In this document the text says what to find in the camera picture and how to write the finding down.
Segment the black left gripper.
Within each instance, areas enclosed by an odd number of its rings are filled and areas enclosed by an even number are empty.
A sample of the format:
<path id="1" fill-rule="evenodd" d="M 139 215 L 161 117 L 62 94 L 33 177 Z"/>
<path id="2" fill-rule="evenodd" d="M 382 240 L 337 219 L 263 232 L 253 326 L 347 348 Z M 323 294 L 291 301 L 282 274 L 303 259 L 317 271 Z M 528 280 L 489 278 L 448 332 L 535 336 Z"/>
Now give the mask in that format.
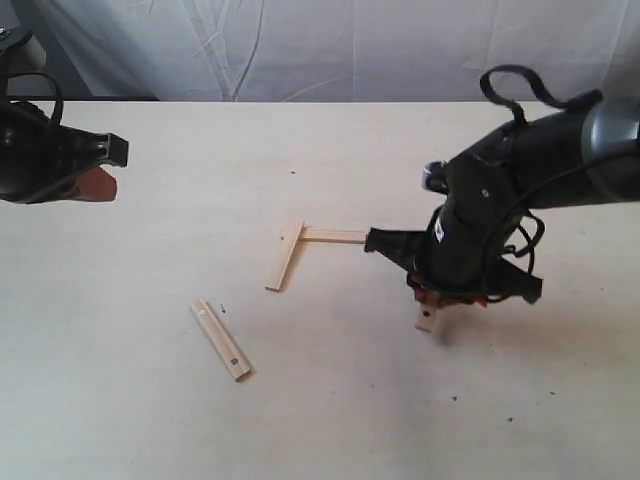
<path id="1" fill-rule="evenodd" d="M 57 124 L 29 102 L 1 103 L 1 199 L 112 202 L 117 181 L 103 167 L 126 167 L 129 143 Z"/>

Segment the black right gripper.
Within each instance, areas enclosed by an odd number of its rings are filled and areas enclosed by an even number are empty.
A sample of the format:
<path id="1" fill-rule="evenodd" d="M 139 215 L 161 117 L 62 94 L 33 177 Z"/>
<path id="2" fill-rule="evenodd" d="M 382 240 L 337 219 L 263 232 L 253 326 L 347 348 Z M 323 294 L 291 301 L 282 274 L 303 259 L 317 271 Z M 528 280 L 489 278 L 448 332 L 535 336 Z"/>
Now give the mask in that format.
<path id="1" fill-rule="evenodd" d="M 533 304 L 542 280 L 503 258 L 523 213 L 503 219 L 516 199 L 504 169 L 471 155 L 446 163 L 448 194 L 424 231 L 372 228 L 364 251 L 377 252 L 407 273 L 414 299 L 432 309 L 487 305 L 510 297 Z"/>

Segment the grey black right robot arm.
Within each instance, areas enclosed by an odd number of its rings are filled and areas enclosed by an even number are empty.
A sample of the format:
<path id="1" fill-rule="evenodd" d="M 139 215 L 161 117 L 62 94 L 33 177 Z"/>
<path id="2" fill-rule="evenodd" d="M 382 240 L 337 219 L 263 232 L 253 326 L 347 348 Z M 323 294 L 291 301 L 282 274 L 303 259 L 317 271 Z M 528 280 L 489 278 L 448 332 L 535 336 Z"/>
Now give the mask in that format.
<path id="1" fill-rule="evenodd" d="M 542 281 L 507 256 L 535 257 L 540 209 L 639 199 L 639 101 L 605 99 L 533 122 L 510 121 L 448 162 L 424 189 L 444 195 L 423 231 L 373 228 L 364 249 L 402 268 L 418 299 L 444 305 L 535 303 Z"/>

